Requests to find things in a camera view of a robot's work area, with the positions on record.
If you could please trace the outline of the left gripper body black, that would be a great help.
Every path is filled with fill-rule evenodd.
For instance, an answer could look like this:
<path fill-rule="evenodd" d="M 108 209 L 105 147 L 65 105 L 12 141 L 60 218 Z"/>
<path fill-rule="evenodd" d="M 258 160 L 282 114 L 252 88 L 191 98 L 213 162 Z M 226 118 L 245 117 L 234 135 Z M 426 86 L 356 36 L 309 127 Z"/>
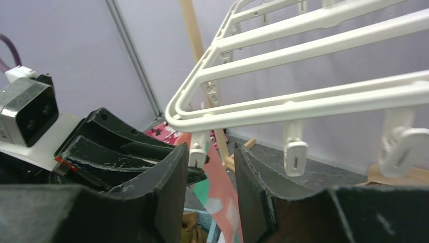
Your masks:
<path fill-rule="evenodd" d="M 81 121 L 69 114 L 2 114 L 1 184 L 83 184 L 58 154 Z"/>

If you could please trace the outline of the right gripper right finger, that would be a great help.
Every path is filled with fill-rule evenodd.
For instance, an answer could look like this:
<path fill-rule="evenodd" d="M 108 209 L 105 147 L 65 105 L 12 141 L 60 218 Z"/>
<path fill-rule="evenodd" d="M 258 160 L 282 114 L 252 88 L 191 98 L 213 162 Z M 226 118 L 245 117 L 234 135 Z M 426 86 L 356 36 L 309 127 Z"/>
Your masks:
<path fill-rule="evenodd" d="M 235 144 L 244 242 L 428 242 L 428 187 L 331 186 L 314 191 Z"/>

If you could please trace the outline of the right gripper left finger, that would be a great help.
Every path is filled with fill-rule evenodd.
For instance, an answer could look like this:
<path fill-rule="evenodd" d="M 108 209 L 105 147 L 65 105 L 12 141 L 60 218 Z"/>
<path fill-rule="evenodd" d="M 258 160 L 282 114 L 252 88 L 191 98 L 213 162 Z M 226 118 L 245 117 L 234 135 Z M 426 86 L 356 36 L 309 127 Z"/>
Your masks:
<path fill-rule="evenodd" d="M 179 242 L 188 146 L 111 193 L 81 185 L 2 185 L 1 242 Z"/>

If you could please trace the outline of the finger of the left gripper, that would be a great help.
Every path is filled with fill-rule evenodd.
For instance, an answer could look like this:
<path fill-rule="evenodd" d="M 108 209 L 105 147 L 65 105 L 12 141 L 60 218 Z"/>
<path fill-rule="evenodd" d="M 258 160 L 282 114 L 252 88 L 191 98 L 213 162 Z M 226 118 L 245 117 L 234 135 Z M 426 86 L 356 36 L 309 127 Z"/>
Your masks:
<path fill-rule="evenodd" d="M 105 143 L 101 145 L 78 135 L 69 139 L 58 155 L 89 175 L 82 184 L 107 191 L 155 166 L 175 148 L 146 135 L 142 141 L 129 140 L 119 146 L 114 145 L 115 140 Z"/>
<path fill-rule="evenodd" d="M 82 119 L 73 135 L 82 135 L 118 153 L 156 161 L 163 160 L 175 148 L 128 125 L 104 107 Z"/>

